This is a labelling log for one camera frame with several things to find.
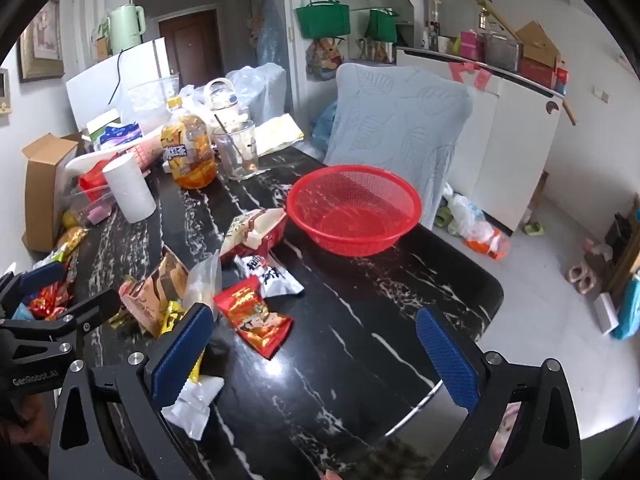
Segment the pink seaweed roll packet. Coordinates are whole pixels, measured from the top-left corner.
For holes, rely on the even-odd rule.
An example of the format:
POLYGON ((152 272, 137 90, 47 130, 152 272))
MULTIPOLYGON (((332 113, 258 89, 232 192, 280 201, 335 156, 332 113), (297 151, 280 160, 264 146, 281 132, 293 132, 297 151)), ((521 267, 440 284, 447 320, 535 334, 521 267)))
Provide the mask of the pink seaweed roll packet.
POLYGON ((130 276, 120 285, 122 304, 139 325, 153 337, 160 336, 171 301, 180 301, 186 290, 188 269, 167 246, 162 258, 149 276, 136 281, 130 276))

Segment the plain white packet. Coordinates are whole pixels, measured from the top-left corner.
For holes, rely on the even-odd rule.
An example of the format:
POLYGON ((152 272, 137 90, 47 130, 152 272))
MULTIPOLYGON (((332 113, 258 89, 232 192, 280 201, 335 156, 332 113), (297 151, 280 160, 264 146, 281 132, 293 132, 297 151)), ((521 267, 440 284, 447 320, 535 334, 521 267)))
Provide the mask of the plain white packet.
POLYGON ((210 406, 224 388, 224 378, 201 375, 197 382, 188 378, 177 400, 162 408, 166 422, 182 429, 186 435, 199 441, 210 416, 210 406))

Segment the yellow black snack packet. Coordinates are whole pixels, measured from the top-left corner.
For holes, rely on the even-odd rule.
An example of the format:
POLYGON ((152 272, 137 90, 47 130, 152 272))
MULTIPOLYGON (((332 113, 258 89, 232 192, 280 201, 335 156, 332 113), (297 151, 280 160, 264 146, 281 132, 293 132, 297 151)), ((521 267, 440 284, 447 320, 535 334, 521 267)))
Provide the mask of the yellow black snack packet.
MULTIPOLYGON (((171 332, 177 323, 181 321, 186 315, 186 309, 180 304, 179 301, 171 300, 168 302, 167 309, 164 314, 162 327, 160 328, 160 335, 171 332)), ((201 352, 198 360, 193 365, 189 379, 194 384, 200 382, 201 365, 203 361, 204 352, 201 352)))

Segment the clear zip bag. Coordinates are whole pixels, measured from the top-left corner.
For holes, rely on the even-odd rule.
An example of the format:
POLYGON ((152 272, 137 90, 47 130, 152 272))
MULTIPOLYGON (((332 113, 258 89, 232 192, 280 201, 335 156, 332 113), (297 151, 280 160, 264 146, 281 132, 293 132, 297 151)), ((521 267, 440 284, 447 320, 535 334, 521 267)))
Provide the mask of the clear zip bag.
POLYGON ((206 304, 215 311, 214 298, 222 291, 222 270, 218 250, 196 264, 189 272, 182 306, 190 310, 196 304, 206 304))

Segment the red cartoon snack packet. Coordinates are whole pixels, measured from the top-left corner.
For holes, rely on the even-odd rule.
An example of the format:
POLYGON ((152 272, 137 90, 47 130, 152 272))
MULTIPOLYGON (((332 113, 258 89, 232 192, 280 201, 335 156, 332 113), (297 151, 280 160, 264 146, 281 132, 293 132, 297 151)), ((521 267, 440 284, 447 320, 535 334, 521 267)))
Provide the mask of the red cartoon snack packet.
POLYGON ((260 294, 257 276, 223 290, 214 297, 214 304, 236 333, 267 360, 276 354, 292 330, 292 318, 269 309, 260 294))

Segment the white black snack packet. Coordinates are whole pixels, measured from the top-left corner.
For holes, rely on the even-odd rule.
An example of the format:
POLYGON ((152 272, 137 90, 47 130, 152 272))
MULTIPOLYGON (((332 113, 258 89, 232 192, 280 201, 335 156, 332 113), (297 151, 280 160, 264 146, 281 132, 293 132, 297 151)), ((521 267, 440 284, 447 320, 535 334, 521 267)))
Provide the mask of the white black snack packet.
POLYGON ((304 286, 272 255, 235 256, 234 263, 242 278, 256 278, 262 298, 297 296, 304 291, 304 286))

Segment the red white snack bag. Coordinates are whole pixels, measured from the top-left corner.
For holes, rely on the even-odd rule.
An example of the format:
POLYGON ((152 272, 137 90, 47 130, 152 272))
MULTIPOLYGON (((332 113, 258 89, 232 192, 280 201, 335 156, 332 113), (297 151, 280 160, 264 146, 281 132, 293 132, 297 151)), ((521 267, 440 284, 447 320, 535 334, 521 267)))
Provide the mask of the red white snack bag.
POLYGON ((280 243, 288 222, 283 208, 254 209, 240 214, 231 222, 220 248, 220 260, 231 261, 235 256, 265 257, 280 243))

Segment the brown cardboard box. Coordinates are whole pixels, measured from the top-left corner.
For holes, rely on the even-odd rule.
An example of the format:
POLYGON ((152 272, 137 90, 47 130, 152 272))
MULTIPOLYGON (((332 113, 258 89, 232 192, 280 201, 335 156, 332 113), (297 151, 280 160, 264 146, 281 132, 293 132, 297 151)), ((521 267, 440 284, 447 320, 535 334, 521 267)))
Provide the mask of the brown cardboard box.
POLYGON ((65 186, 62 174, 77 147, 74 140, 47 133, 22 149, 27 159, 23 243, 31 252, 50 252, 55 245, 65 186))

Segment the white paper towel roll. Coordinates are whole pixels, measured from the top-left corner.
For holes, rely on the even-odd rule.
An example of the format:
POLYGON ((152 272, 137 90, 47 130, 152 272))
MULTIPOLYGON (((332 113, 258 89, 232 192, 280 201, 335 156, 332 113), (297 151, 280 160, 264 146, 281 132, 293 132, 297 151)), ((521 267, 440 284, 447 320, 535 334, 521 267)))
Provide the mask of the white paper towel roll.
POLYGON ((102 170, 125 219, 137 223, 156 211, 156 203, 134 155, 129 153, 111 160, 102 170))

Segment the iced tea bottle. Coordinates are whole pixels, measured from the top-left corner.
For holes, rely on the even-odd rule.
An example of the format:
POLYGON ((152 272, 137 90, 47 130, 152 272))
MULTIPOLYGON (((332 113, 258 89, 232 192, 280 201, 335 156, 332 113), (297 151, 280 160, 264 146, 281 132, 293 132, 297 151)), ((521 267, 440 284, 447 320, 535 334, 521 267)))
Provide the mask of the iced tea bottle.
POLYGON ((217 175, 217 164, 205 122, 183 107, 180 96, 167 101, 170 114, 160 133, 169 171, 180 188, 206 188, 217 175))

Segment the clear glass cup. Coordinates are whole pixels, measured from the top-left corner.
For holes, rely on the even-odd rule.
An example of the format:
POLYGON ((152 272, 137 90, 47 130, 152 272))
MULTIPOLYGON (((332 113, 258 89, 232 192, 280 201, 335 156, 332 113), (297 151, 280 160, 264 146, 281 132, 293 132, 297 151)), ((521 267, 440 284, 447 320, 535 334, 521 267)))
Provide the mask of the clear glass cup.
POLYGON ((230 132, 218 128, 213 132, 213 139, 229 179, 243 181, 256 174, 259 157, 254 122, 244 122, 230 132))

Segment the framed picture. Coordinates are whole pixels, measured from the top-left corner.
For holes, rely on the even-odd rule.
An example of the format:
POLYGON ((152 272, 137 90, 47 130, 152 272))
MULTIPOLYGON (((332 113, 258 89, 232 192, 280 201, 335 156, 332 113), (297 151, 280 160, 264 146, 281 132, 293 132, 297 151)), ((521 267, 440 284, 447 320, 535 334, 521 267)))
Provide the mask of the framed picture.
POLYGON ((49 0, 18 40, 21 82, 62 78, 60 0, 49 0))

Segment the green electric kettle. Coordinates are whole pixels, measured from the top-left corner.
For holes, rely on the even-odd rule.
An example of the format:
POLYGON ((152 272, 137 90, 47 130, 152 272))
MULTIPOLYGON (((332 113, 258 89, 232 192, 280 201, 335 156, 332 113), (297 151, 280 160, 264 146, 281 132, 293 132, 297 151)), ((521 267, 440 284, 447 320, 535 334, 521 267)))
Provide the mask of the green electric kettle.
POLYGON ((113 54, 142 44, 146 21, 142 6, 125 4, 108 14, 108 39, 113 54))

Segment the green tote bag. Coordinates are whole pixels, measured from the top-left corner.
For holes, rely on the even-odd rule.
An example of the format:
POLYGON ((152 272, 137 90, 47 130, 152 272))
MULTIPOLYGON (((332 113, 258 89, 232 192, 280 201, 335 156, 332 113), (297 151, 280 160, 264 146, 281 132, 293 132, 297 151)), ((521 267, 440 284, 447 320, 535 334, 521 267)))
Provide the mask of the green tote bag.
POLYGON ((309 0, 295 9, 300 33, 305 39, 319 40, 348 36, 349 6, 337 0, 309 0))

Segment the wall intercom panel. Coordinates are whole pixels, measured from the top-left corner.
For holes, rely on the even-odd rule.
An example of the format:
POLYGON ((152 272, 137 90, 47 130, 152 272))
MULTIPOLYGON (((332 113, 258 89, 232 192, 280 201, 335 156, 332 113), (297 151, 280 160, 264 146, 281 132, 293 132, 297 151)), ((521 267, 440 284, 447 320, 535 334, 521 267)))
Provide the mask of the wall intercom panel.
POLYGON ((9 71, 6 68, 0 68, 0 114, 7 115, 12 112, 11 106, 11 88, 9 71))

